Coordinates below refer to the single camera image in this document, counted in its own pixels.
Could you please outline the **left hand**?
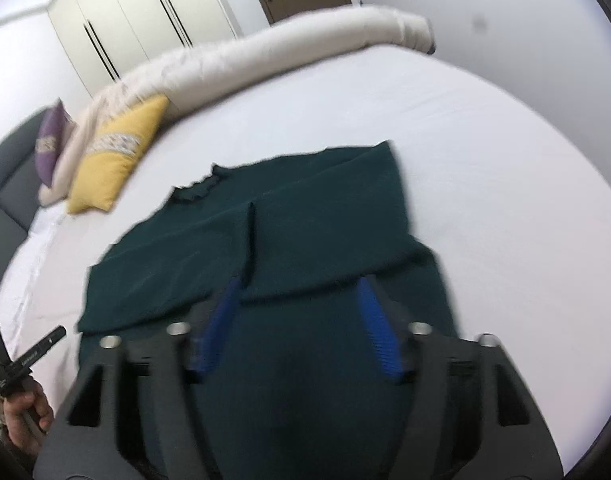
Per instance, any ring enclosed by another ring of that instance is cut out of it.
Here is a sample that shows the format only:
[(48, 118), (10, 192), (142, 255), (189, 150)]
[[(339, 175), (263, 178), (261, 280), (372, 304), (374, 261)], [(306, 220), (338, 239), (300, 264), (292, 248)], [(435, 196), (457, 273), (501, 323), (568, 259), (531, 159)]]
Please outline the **left hand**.
[(13, 393), (4, 400), (4, 417), (8, 440), (22, 454), (36, 458), (42, 448), (36, 430), (30, 427), (28, 419), (31, 410), (39, 417), (36, 423), (42, 431), (48, 431), (54, 420), (54, 411), (48, 403), (42, 386), (36, 381), (29, 382), (29, 389)]

